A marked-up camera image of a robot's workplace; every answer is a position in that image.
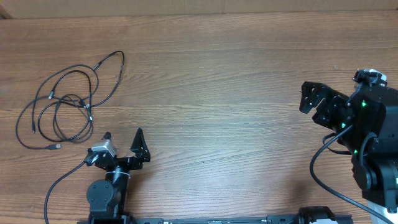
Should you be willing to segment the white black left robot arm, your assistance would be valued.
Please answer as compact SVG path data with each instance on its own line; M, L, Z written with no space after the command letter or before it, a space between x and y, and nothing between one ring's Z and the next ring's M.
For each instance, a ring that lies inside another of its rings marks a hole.
M105 171L105 177L93 182L86 192L86 199L90 204L88 223L136 222L124 209L130 171L141 170L143 163L150 162L150 152L141 128L137 129L130 150L134 153L133 156L118 157L109 132L88 149L84 163Z

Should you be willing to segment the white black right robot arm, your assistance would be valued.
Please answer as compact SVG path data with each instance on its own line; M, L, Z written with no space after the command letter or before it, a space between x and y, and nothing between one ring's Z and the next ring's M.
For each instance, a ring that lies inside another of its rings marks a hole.
M397 223L397 90L385 82L361 81L346 96L323 83L304 82L300 111L332 130L310 162L310 174L329 193L371 215L373 223ZM323 183L315 174L318 156L333 142L347 148L363 205Z

